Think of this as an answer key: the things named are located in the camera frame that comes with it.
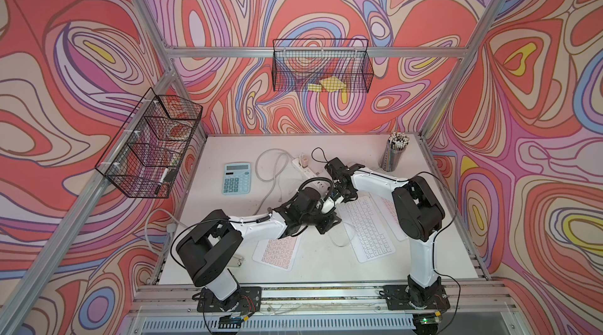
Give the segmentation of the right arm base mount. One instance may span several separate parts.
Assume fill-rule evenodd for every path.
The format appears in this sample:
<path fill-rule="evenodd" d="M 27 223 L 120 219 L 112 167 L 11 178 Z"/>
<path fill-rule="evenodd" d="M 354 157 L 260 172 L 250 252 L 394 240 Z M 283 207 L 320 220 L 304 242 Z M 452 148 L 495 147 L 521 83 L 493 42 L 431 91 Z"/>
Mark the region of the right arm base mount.
<path fill-rule="evenodd" d="M 427 310 L 446 312 L 451 308 L 444 286 L 436 281 L 428 288 L 411 285 L 386 285 L 378 295 L 390 311 Z"/>

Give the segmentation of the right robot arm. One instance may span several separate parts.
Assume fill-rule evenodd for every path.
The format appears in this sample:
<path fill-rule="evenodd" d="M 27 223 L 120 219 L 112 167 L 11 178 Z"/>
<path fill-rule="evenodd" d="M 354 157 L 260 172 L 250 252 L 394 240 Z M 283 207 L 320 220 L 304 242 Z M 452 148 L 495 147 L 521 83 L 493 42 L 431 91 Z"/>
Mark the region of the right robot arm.
<path fill-rule="evenodd" d="M 431 305 L 442 287 L 435 251 L 445 212 L 427 181 L 419 175 L 396 178 L 375 173 L 361 164 L 348 167 L 338 158 L 331 159 L 324 168 L 333 181 L 336 202 L 348 203 L 358 197 L 358 192 L 393 202 L 399 227 L 410 241 L 407 302 L 417 309 Z"/>

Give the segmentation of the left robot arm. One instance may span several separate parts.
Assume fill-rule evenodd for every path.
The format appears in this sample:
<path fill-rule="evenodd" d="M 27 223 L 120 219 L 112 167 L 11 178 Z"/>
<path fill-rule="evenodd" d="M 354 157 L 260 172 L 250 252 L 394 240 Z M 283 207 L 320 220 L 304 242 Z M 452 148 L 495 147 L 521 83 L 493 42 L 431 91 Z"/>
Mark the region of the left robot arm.
<path fill-rule="evenodd" d="M 263 215 L 230 217 L 216 209 L 177 237 L 178 264 L 195 286 L 208 290 L 216 300 L 234 300 L 240 296 L 240 283 L 227 265 L 242 244 L 297 238 L 308 228 L 323 235 L 342 222 L 335 209 L 348 193 L 333 180 L 316 177 Z"/>

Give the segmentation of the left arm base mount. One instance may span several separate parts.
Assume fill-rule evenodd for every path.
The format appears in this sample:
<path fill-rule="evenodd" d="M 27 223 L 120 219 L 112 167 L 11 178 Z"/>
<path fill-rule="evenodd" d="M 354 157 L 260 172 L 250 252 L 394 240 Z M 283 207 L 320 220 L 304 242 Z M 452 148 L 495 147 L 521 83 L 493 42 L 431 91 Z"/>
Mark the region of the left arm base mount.
<path fill-rule="evenodd" d="M 192 299 L 197 302 L 197 311 L 200 313 L 251 314 L 261 308 L 262 288 L 243 286 L 224 300 L 218 300 L 209 289 L 202 288 L 192 296 Z"/>

